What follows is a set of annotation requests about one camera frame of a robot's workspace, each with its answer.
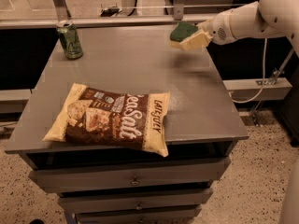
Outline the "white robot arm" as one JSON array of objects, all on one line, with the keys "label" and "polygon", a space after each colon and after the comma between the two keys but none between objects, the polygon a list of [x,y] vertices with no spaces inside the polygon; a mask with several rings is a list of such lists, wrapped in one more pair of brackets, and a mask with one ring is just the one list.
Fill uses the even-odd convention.
[{"label": "white robot arm", "polygon": [[182,50],[234,43],[244,38],[286,37],[299,55],[299,0],[258,0],[197,25],[179,22],[170,44]]}]

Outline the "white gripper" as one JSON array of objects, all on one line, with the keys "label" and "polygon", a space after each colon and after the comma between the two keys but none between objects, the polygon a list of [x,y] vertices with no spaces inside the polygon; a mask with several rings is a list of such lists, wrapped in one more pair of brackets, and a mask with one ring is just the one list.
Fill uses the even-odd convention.
[{"label": "white gripper", "polygon": [[226,45],[236,41],[231,30],[231,14],[232,10],[226,10],[216,15],[211,20],[199,22],[198,32],[188,36],[181,42],[171,41],[172,48],[184,51],[206,48],[212,42],[217,45]]}]

